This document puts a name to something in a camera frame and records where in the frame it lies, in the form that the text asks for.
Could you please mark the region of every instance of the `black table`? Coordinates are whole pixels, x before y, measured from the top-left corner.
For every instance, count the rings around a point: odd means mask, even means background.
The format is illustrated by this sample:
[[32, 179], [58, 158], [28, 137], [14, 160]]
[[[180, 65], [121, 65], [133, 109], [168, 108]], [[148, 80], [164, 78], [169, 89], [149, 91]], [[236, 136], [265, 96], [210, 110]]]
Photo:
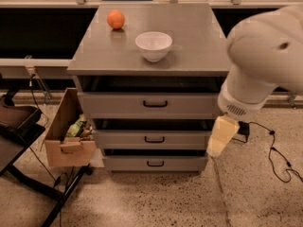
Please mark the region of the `black table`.
[[68, 200], [69, 196], [72, 194], [84, 173], [90, 175], [92, 173], [92, 169], [89, 166], [82, 166], [74, 176], [71, 183], [66, 187], [64, 192], [24, 175], [17, 167], [13, 165], [13, 163], [18, 160], [18, 158], [44, 131], [44, 127], [38, 124], [33, 125], [27, 135], [27, 144], [23, 145], [15, 143], [0, 135], [0, 176], [7, 171], [18, 179], [20, 183], [27, 185], [28, 187], [48, 196], [50, 199], [57, 202], [42, 225], [43, 227], [46, 227], [50, 226], [56, 216], [60, 213], [61, 209]]

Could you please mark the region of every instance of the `bottom drawer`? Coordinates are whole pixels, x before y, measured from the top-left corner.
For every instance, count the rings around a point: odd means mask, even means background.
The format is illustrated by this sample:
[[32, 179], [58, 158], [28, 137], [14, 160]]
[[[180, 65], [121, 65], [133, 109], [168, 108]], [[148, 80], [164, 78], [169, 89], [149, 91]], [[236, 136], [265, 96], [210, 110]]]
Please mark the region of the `bottom drawer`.
[[207, 156], [105, 157], [103, 163], [109, 171], [185, 171], [201, 173], [205, 169], [207, 159]]

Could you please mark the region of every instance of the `drawer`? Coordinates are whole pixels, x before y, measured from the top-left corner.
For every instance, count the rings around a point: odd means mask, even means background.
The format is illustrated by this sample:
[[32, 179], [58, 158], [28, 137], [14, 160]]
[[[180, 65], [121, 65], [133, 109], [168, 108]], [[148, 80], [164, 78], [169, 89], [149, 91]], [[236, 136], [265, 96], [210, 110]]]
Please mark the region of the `drawer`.
[[94, 131], [98, 148], [206, 149], [211, 131]]
[[213, 119], [220, 114], [217, 94], [79, 93], [88, 118]]
[[207, 157], [104, 157], [103, 163], [110, 171], [201, 172]]

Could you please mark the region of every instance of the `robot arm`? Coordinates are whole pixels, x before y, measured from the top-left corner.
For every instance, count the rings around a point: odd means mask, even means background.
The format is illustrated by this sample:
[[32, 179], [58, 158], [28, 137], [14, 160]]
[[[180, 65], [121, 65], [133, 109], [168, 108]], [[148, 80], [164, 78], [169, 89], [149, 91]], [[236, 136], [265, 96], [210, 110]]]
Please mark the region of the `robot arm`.
[[251, 121], [276, 87], [303, 94], [303, 7], [291, 6], [238, 23], [227, 38], [234, 63], [218, 98], [219, 117], [207, 153], [220, 155], [237, 133], [238, 121]]

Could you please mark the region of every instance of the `gray tabletop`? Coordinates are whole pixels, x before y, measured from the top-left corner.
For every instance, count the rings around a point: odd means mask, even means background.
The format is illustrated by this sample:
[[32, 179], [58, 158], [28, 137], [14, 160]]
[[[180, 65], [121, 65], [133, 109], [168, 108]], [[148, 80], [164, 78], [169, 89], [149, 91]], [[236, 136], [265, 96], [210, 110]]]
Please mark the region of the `gray tabletop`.
[[[112, 30], [106, 22], [112, 9], [124, 13], [125, 25]], [[172, 49], [159, 62], [146, 61], [135, 38], [161, 31], [173, 39]], [[211, 7], [201, 4], [101, 5], [84, 35], [70, 75], [201, 75], [225, 76], [231, 66], [226, 38]]]

